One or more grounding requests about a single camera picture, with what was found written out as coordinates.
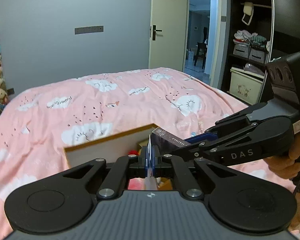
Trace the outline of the person right hand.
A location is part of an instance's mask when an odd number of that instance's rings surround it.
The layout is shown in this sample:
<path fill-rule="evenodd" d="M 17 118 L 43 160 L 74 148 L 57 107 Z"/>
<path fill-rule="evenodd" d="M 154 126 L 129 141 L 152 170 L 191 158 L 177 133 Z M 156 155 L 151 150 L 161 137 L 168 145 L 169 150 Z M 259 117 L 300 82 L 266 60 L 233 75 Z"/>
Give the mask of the person right hand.
<path fill-rule="evenodd" d="M 287 156 L 277 156 L 264 159 L 271 172 L 283 179 L 292 179 L 300 172 L 300 163 L 296 159 L 300 157 L 300 132 L 295 135 Z"/>

